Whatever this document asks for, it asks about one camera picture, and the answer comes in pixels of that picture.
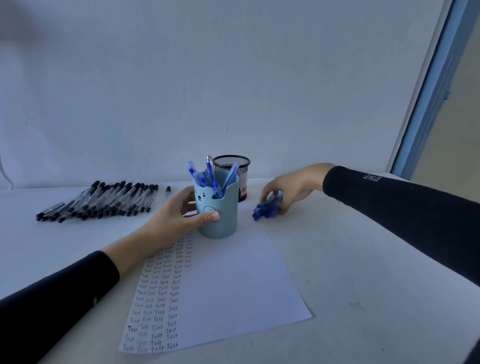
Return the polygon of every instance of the hand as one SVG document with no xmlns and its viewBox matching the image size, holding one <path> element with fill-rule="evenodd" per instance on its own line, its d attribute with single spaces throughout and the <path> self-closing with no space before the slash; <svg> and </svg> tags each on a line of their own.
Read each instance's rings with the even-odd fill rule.
<svg viewBox="0 0 480 364">
<path fill-rule="evenodd" d="M 101 249 L 123 276 L 137 262 L 176 242 L 185 233 L 220 219 L 217 211 L 183 217 L 195 211 L 193 186 L 186 187 L 163 204 L 143 226 Z"/>
<path fill-rule="evenodd" d="M 267 183 L 260 195 L 260 203 L 264 202 L 270 192 L 276 196 L 282 191 L 283 199 L 280 205 L 280 214 L 284 215 L 290 206 L 306 198 L 313 190 L 322 190 L 323 181 L 335 165 L 331 163 L 319 163 L 306 166 L 292 173 L 284 174 Z"/>
</svg>

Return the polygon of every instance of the person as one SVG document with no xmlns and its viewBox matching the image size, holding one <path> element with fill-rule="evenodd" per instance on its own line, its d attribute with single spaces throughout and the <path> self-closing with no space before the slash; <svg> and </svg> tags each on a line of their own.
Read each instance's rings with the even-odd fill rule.
<svg viewBox="0 0 480 364">
<path fill-rule="evenodd" d="M 313 190 L 356 209 L 418 250 L 480 285 L 480 204 L 417 184 L 319 163 L 277 177 L 262 190 L 260 202 L 272 192 L 283 193 L 282 215 Z M 16 340 L 23 327 L 48 328 L 36 338 L 23 362 L 36 362 L 101 299 L 137 262 L 174 243 L 184 233 L 221 218 L 209 211 L 184 218 L 195 206 L 193 187 L 167 201 L 142 227 L 69 267 L 0 301 L 0 318 L 11 328 L 4 342 Z M 50 305 L 58 292 L 65 303 Z M 34 307 L 29 302 L 36 302 Z M 56 316 L 54 322 L 47 317 Z M 480 363 L 477 342 L 464 364 Z"/>
</svg>

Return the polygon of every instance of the person's left arm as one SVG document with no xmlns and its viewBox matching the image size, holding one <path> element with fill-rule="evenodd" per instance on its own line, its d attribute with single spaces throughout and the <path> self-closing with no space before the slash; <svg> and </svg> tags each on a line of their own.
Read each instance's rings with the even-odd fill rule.
<svg viewBox="0 0 480 364">
<path fill-rule="evenodd" d="M 21 352 L 22 363 L 38 362 L 132 266 L 219 219 L 216 211 L 184 218 L 195 210 L 194 200 L 193 186 L 183 189 L 131 234 L 0 300 L 4 347 Z M 27 350 L 21 340 L 26 328 L 37 333 Z"/>
</svg>

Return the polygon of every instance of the black mesh pen holder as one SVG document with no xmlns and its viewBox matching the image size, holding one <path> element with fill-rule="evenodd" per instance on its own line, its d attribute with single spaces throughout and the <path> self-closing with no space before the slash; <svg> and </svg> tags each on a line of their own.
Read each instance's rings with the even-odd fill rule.
<svg viewBox="0 0 480 364">
<path fill-rule="evenodd" d="M 213 158 L 213 164 L 217 170 L 230 170 L 233 163 L 240 163 L 237 175 L 240 179 L 239 184 L 239 202 L 247 198 L 247 171 L 250 160 L 247 157 L 227 155 Z"/>
</svg>

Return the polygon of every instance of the cable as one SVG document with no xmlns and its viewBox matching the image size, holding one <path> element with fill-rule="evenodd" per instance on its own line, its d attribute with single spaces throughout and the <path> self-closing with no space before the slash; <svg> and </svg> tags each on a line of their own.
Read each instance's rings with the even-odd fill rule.
<svg viewBox="0 0 480 364">
<path fill-rule="evenodd" d="M 3 165 L 1 163 L 1 156 L 0 156 L 0 173 L 4 177 L 4 179 L 8 182 L 8 189 L 13 190 L 13 182 L 12 180 L 7 176 L 5 173 L 5 170 L 3 169 Z"/>
</svg>

